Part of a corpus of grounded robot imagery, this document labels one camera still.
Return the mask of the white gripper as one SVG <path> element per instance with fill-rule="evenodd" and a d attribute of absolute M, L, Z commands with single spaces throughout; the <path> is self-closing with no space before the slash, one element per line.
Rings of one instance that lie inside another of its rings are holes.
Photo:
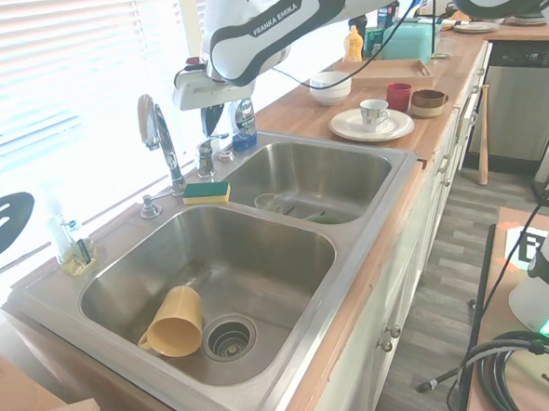
<path fill-rule="evenodd" d="M 205 71 L 186 71 L 176 76 L 173 104 L 182 111 L 201 109 L 201 125 L 210 137 L 224 111 L 224 104 L 251 97 L 250 85 L 231 86 L 216 82 Z"/>

